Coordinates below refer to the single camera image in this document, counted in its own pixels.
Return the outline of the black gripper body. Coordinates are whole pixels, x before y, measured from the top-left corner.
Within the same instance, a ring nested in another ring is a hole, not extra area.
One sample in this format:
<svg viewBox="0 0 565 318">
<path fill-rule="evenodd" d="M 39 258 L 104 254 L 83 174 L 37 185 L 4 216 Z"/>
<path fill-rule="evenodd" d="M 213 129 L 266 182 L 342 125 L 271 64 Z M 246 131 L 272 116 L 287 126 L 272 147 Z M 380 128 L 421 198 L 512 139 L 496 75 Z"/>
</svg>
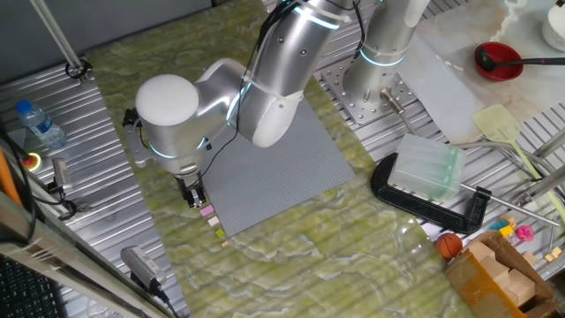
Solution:
<svg viewBox="0 0 565 318">
<path fill-rule="evenodd" d="M 186 193 L 190 193 L 191 190 L 195 188 L 202 187 L 204 189 L 200 172 L 195 172 L 190 175 L 175 175 L 174 178 L 177 181 L 178 190 L 183 197 Z"/>
</svg>

